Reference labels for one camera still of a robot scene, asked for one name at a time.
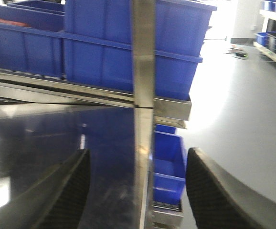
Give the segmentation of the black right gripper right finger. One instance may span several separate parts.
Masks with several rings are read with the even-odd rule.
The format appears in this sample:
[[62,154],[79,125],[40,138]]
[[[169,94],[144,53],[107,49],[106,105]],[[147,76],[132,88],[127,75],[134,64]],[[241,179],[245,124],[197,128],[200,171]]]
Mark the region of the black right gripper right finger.
[[188,150],[186,192],[199,229],[276,229],[276,203],[196,147]]

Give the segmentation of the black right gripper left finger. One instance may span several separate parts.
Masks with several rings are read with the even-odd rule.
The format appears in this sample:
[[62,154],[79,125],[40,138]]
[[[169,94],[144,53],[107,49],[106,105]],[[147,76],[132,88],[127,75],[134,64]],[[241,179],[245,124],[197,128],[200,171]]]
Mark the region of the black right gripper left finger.
[[90,187],[90,152],[78,150],[0,207],[0,229],[76,229]]

